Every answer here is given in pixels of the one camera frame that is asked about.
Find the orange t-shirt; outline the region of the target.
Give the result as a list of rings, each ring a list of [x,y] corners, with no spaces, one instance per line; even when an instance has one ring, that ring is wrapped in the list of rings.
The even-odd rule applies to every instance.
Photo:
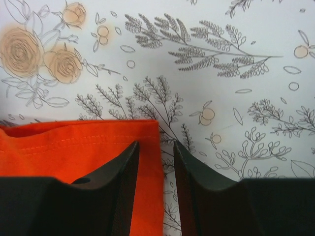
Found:
[[[41,122],[0,128],[2,176],[55,177],[66,183],[82,177],[140,144],[130,234],[163,234],[163,182],[156,120]]]

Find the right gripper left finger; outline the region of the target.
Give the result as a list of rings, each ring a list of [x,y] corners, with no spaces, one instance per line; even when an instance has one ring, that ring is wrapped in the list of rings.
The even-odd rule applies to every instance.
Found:
[[[127,236],[130,234],[139,143],[76,179],[0,179],[3,236]]]

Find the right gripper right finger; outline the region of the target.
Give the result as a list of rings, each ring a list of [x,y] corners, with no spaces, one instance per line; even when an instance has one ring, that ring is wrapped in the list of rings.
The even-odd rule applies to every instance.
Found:
[[[175,142],[174,166],[185,236],[312,236],[315,181],[246,178],[233,181]]]

